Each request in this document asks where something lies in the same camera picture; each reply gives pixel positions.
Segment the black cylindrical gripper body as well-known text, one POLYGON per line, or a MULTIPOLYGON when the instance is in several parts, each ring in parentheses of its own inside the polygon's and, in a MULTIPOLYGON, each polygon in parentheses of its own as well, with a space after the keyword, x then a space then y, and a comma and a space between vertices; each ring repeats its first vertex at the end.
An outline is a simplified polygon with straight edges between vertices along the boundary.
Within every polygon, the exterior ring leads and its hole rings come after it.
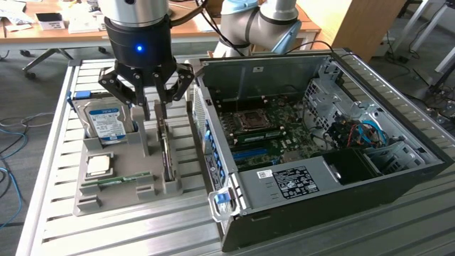
POLYGON ((146 27, 126 27, 106 18, 106 28, 116 57, 115 69, 103 74, 103 84, 112 84, 122 75, 144 86, 163 86, 176 70, 171 52, 170 16, 146 27))

